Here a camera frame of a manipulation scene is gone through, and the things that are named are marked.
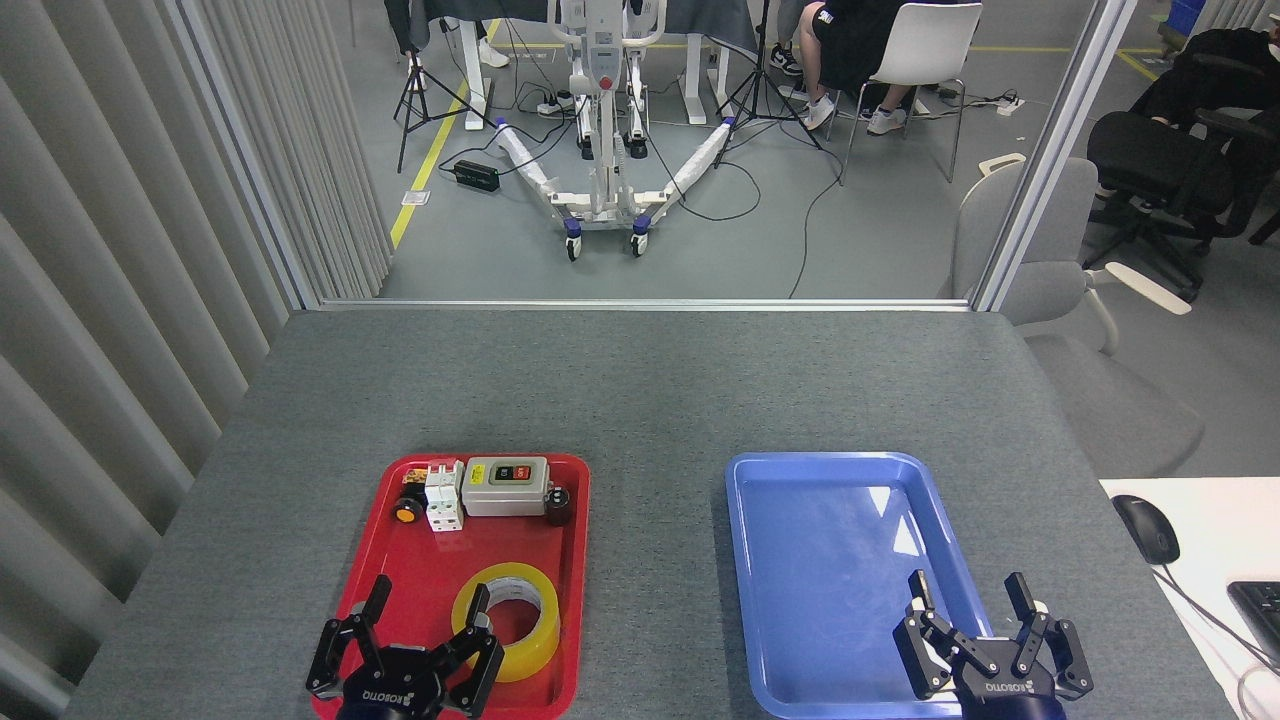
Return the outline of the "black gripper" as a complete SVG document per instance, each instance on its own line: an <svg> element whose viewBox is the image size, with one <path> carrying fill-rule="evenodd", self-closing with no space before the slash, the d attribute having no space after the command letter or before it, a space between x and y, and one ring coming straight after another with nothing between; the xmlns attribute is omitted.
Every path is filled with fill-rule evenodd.
<svg viewBox="0 0 1280 720"><path fill-rule="evenodd" d="M430 651L394 644L379 648L374 628L392 587L388 575L379 575L365 601L355 603L346 618L326 621L306 689L319 700L335 698L346 648L356 641L364 661L343 680L339 719L435 719L444 708L481 716L504 659L486 615L488 585L476 584L463 629ZM470 674L448 687L447 680L470 660Z"/></svg>
<svg viewBox="0 0 1280 720"><path fill-rule="evenodd" d="M913 571L908 585L911 601L893 629L893 642L916 698L933 697L954 679L963 719L1065 719L1057 697L1079 700L1094 689L1076 626L1065 619L1055 620L1033 598L1021 573L1012 571L1004 580L1021 623L1014 641L1012 674L1001 671L992 678L991 656L937 611L925 573ZM1037 665L1044 643L1055 675Z"/></svg>

